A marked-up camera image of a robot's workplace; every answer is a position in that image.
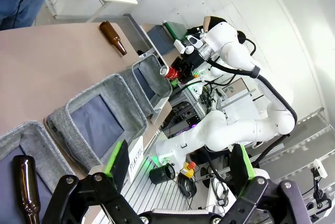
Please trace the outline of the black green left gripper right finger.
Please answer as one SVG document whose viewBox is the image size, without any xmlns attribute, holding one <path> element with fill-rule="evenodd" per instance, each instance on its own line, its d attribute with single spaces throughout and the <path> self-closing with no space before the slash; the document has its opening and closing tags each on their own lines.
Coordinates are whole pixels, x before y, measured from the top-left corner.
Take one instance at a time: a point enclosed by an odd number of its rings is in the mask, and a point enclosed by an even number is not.
<svg viewBox="0 0 335 224">
<path fill-rule="evenodd" d="M 240 144 L 232 149 L 230 174 L 238 197 L 222 223 L 247 223 L 257 209 L 267 211 L 272 223 L 311 223 L 298 185 L 292 180 L 276 184 L 257 176 Z"/>
</svg>

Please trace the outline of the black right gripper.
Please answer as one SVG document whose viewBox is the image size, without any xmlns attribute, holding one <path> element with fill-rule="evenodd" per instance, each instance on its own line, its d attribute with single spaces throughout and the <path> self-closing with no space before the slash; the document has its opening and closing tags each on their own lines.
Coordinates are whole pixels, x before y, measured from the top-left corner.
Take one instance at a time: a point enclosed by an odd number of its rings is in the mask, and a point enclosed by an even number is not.
<svg viewBox="0 0 335 224">
<path fill-rule="evenodd" d="M 193 80 L 192 72 L 204 61 L 197 50 L 190 54 L 185 52 L 182 57 L 177 57 L 171 64 L 171 67 L 179 72 L 176 78 L 171 81 L 172 87 L 176 87 L 177 84 L 186 84 Z"/>
</svg>

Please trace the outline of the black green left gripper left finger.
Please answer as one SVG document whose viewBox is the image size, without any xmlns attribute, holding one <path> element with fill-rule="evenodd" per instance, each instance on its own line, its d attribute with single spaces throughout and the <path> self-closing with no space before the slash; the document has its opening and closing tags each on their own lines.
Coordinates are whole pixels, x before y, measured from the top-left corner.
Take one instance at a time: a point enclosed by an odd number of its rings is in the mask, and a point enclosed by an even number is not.
<svg viewBox="0 0 335 224">
<path fill-rule="evenodd" d="M 79 179 L 64 175 L 54 190 L 43 223 L 81 223 L 91 206 L 100 206 L 112 223 L 140 223 L 121 195 L 130 164 L 128 143 L 117 143 L 101 172 Z"/>
</svg>

